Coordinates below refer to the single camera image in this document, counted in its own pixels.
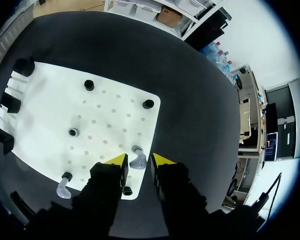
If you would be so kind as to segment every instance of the white wall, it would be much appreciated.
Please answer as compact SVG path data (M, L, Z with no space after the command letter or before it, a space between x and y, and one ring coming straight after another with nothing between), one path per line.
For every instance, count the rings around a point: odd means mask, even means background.
M246 205L251 206L257 199L259 199L261 193L266 192L275 181L279 173L282 173L279 189L271 210L271 216L273 216L273 214L280 209L280 206L284 203L286 198L289 196L290 191L294 187L294 183L299 172L299 161L299 158L295 158L275 162L266 162L255 181L255 185L252 188L251 195L246 201ZM269 200L262 208L262 211L260 211L260 215L264 219L267 219L268 217L276 187L277 186L272 189L269 194Z
M284 27L261 0L229 0L232 16L217 41L229 51L232 69L250 65L260 87L271 89L300 78L300 62Z

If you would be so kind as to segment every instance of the wooden floor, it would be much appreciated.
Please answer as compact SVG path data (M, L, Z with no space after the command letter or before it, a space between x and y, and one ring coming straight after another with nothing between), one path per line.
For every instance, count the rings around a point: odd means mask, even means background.
M104 0L46 0L42 5L34 6L33 16L54 14L71 11L96 11L103 12Z

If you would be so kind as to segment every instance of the black cable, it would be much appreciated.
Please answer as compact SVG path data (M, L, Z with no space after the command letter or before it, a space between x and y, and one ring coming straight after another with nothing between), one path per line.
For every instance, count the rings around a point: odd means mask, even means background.
M272 190L272 188L276 185L276 183L281 179L281 175L282 172L280 172L280 174L276 177L276 179L274 180L274 182L272 183L271 187L269 188L269 190L265 193L265 195L269 195L270 191Z
M266 221L268 221L268 220L270 219L271 209L272 209L272 206L274 205L275 198L276 198L276 195L277 195L277 192L278 192L278 189L279 189L279 185L280 185L280 181L281 181L281 175L282 175L282 173L280 173L279 176L277 177L278 183L277 183L277 186L276 186L276 189L275 189L273 198L272 198L271 206L270 206L269 213L268 213L268 217L267 217Z
M90 9L93 9L93 8L96 8L96 7L101 7L101 6L105 5L105 2L104 2L104 1L103 1L102 3L103 3L103 4L101 4L101 5L92 6L92 7L90 7L90 8L81 8L79 11L80 11L80 12L84 12L84 11L86 11L86 10L90 10Z

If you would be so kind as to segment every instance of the cardboard box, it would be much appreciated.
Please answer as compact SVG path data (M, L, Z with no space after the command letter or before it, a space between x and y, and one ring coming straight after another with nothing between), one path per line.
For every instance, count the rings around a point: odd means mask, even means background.
M156 20L173 29L177 26L181 18L182 14L180 12L171 9L170 7L162 6L161 12Z

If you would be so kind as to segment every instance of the gray hook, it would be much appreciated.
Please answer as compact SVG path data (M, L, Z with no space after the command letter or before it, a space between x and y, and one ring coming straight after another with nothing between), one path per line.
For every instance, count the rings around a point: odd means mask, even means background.
M70 182L72 179L72 174L69 172L65 172L62 175L62 180L58 184L58 187L56 188L56 194L62 198L62 199L70 199L71 198L71 192L66 189L66 185L68 182Z
M144 150L140 146L133 146L132 152L137 154L135 160L130 162L130 168L132 169L145 169L147 166L147 157L144 154Z

